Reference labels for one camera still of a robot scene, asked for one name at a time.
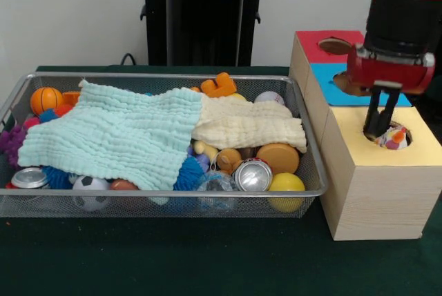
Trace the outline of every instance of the black stand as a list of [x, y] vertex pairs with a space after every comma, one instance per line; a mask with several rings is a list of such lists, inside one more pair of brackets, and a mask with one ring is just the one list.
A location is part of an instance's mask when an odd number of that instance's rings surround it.
[[149, 65], [250, 66], [259, 0], [146, 0]]

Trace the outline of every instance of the metal basket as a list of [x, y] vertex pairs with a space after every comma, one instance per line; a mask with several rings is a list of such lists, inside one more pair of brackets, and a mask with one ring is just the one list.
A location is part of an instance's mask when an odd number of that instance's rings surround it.
[[[304, 181], [305, 192], [178, 192], [178, 191], [112, 191], [112, 190], [9, 190], [5, 185], [14, 175], [4, 156], [0, 156], [0, 217], [302, 217], [313, 200], [327, 189], [327, 178], [304, 101], [298, 85], [287, 77], [232, 76], [238, 92], [253, 101], [261, 92], [280, 94], [294, 117], [301, 117], [308, 141], [308, 151], [300, 159], [296, 174]], [[43, 73], [20, 79], [0, 110], [3, 130], [22, 124], [31, 115], [32, 93], [51, 86], [65, 92], [78, 90], [78, 83], [106, 84], [133, 92], [160, 94], [172, 88], [199, 86], [212, 75], [150, 75], [101, 73]], [[169, 199], [159, 205], [158, 197]], [[275, 210], [298, 203], [295, 212]], [[87, 204], [105, 203], [102, 209], [89, 212]]]

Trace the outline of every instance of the white ball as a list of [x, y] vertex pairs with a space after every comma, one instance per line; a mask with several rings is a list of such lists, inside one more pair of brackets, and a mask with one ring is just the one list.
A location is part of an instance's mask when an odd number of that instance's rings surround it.
[[74, 204], [86, 212], [103, 210], [109, 205], [110, 199], [105, 196], [76, 196], [73, 197]]
[[255, 99], [255, 103], [260, 101], [275, 101], [281, 105], [285, 105], [284, 99], [274, 91], [264, 91], [262, 94], [259, 94]]
[[75, 180], [73, 190], [109, 190], [111, 184], [105, 179], [97, 179], [94, 177], [79, 177]]
[[[75, 180], [73, 190], [109, 190], [111, 184], [104, 179], [79, 177]], [[110, 199], [105, 196], [73, 197], [74, 204], [87, 212], [102, 210], [109, 205]]]

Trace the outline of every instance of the light blue cloth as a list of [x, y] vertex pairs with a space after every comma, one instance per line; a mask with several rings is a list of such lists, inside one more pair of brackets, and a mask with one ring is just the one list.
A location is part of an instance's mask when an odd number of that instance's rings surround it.
[[69, 113], [30, 128], [19, 165], [172, 190], [200, 118], [202, 94], [182, 88], [149, 97], [85, 80], [80, 86]]

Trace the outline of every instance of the can lid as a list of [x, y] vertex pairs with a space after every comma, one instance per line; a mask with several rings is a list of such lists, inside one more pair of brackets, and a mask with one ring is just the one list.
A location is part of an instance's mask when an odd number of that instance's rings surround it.
[[41, 188], [48, 183], [46, 175], [38, 167], [29, 167], [14, 174], [12, 184], [22, 189]]
[[242, 191], [266, 191], [270, 187], [272, 173], [261, 161], [248, 161], [235, 173], [236, 183]]

